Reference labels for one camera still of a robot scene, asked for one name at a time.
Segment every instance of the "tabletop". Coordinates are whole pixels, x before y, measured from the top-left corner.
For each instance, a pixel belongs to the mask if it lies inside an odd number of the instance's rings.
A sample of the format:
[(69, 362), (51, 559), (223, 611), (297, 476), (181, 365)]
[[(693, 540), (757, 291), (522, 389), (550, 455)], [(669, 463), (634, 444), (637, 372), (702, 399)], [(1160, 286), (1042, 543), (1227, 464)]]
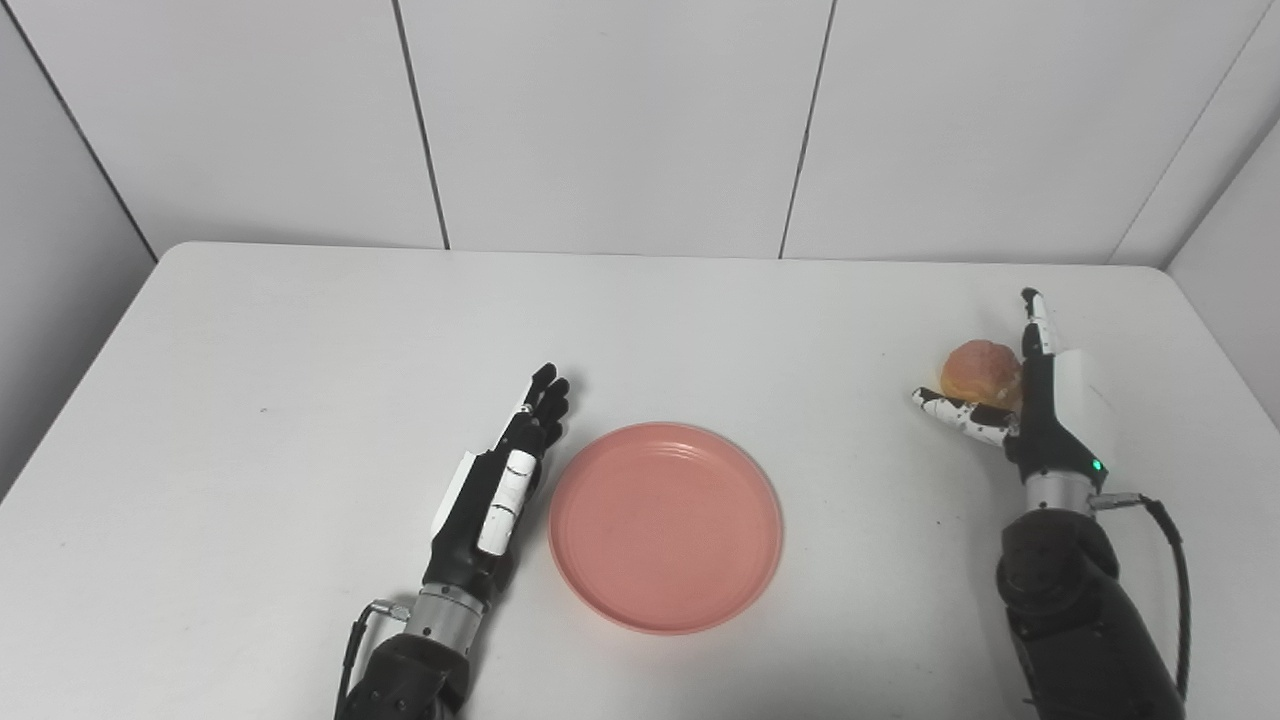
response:
[[(6, 715), (330, 716), (351, 621), (416, 593), (462, 451), (552, 360), (573, 410), (465, 716), (1034, 717), (993, 582), (1016, 473), (908, 400), (1016, 346), (1024, 286), (1108, 374), (1107, 489), (1187, 539), (1188, 715), (1270, 716), (1280, 433), (1157, 270), (216, 243), (165, 255), (0, 503)], [(608, 623), (548, 550), (559, 470), (645, 420), (730, 438), (782, 509), (772, 584), (708, 632)], [(1101, 523), (1171, 661), (1162, 536)]]

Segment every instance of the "robotic hand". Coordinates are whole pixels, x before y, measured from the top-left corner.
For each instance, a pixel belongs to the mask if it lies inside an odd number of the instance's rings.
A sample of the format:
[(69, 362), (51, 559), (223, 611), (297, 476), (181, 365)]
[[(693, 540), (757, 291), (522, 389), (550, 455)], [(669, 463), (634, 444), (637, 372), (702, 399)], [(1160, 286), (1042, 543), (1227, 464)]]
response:
[[(541, 459), (559, 439), (568, 380), (556, 366), (534, 374), (498, 443), (466, 454), (433, 523), (431, 560), (412, 609), (374, 601), (352, 626), (338, 689), (338, 720), (443, 720), (467, 698), (467, 653), (480, 623), (515, 568), (508, 548), (525, 502), (538, 488)], [(403, 621), (379, 644), (348, 694), (352, 666), (374, 612)]]
[[(922, 410), (1005, 448), (1027, 489), (1027, 511), (1002, 534), (996, 584), (1032, 702), (1044, 720), (1181, 720), (1190, 593), (1181, 539), (1164, 506), (1135, 493), (1102, 495), (1112, 452), (1111, 407), (1080, 350), (1062, 351), (1044, 299), (1032, 288), (1023, 333), (1021, 416), (919, 388)], [(1179, 580), (1178, 680), (1137, 609), (1097, 510), (1143, 505), (1174, 548)]]

